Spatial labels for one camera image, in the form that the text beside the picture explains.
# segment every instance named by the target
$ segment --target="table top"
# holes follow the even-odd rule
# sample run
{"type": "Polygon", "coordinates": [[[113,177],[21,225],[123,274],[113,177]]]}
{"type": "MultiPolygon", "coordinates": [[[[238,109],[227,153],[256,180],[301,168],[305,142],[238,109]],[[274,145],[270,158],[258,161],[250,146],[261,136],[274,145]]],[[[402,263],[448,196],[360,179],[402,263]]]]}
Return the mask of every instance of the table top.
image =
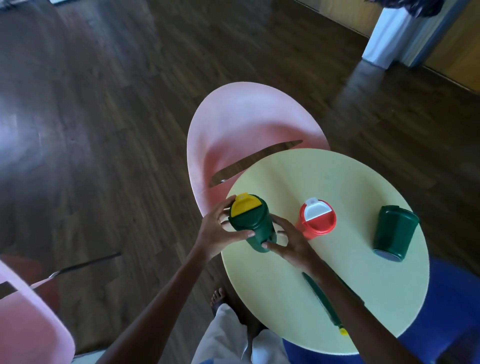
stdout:
{"type": "MultiPolygon", "coordinates": [[[[328,202],[337,216],[336,227],[312,240],[313,248],[396,337],[410,326],[427,292],[427,245],[418,226],[403,262],[373,253],[380,208],[398,205],[411,210],[380,174],[339,153],[291,149],[248,168],[230,190],[242,192],[260,196],[271,213],[293,224],[308,198],[328,202]]],[[[278,243],[286,245],[287,240],[279,235],[278,243]]],[[[284,259],[272,252],[258,253],[246,241],[229,245],[222,258],[241,300],[276,334],[317,352],[358,353],[351,338],[341,336],[331,323],[300,271],[284,259]]]]}

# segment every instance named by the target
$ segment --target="green tumbler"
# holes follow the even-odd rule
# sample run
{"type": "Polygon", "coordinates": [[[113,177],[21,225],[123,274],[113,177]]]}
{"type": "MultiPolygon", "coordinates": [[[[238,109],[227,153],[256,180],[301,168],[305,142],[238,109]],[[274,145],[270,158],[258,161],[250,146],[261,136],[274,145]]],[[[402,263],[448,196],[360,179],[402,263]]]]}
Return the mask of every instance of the green tumbler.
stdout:
{"type": "Polygon", "coordinates": [[[419,221],[417,215],[404,208],[383,206],[378,216],[373,251],[388,260],[403,261],[419,221]]]}
{"type": "Polygon", "coordinates": [[[276,233],[268,206],[254,194],[237,196],[229,211],[228,220],[236,231],[253,230],[255,236],[247,239],[248,244],[260,253],[269,250],[262,247],[264,242],[276,243],[276,233]]]}

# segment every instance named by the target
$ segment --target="hand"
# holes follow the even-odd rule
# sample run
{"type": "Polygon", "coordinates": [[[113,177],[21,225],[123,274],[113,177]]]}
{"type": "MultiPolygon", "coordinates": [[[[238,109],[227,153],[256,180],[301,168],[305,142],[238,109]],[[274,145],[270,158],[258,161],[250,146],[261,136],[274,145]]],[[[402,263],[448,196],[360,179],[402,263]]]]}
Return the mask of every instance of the hand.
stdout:
{"type": "Polygon", "coordinates": [[[245,240],[255,235],[252,230],[226,231],[223,227],[230,224],[228,220],[228,210],[235,201],[236,195],[230,196],[225,201],[218,203],[212,211],[205,215],[202,220],[197,241],[192,248],[192,254],[199,254],[205,261],[209,261],[215,255],[220,253],[227,245],[245,240]]]}
{"type": "Polygon", "coordinates": [[[278,231],[278,233],[288,238],[288,244],[287,246],[281,246],[275,243],[263,243],[262,247],[270,249],[294,267],[300,268],[308,275],[312,275],[312,271],[322,259],[314,251],[303,234],[290,221],[274,214],[270,215],[273,222],[283,228],[283,231],[278,231]]]}

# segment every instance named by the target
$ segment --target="pink plastic chair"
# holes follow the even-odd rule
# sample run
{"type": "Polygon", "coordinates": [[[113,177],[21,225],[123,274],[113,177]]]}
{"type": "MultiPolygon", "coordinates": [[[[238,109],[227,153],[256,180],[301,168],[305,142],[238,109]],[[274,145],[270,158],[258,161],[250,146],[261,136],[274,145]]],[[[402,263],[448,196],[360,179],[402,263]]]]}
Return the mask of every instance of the pink plastic chair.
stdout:
{"type": "Polygon", "coordinates": [[[195,112],[187,137],[188,173],[202,215],[227,197],[243,172],[209,188],[215,173],[268,146],[294,140],[302,140],[294,148],[330,150],[315,119],[276,88],[235,82],[209,94],[195,112]]]}
{"type": "Polygon", "coordinates": [[[73,338],[37,294],[0,261],[0,284],[17,291],[0,299],[1,364],[69,364],[73,338]]]}

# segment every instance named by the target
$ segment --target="dark hardwood floor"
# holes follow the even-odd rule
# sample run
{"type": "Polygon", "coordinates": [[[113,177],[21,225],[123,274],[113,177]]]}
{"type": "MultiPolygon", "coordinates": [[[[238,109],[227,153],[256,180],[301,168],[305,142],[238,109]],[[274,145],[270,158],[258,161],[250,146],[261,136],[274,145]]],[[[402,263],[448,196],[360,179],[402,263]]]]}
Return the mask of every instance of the dark hardwood floor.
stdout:
{"type": "MultiPolygon", "coordinates": [[[[187,132],[229,82],[295,98],[332,150],[402,193],[432,255],[480,275],[479,96],[426,69],[360,62],[366,43],[293,0],[34,0],[0,12],[0,253],[44,275],[123,254],[57,278],[78,352],[111,343],[191,248],[201,216],[187,132]]],[[[190,362],[227,280],[215,259],[163,363],[190,362]]]]}

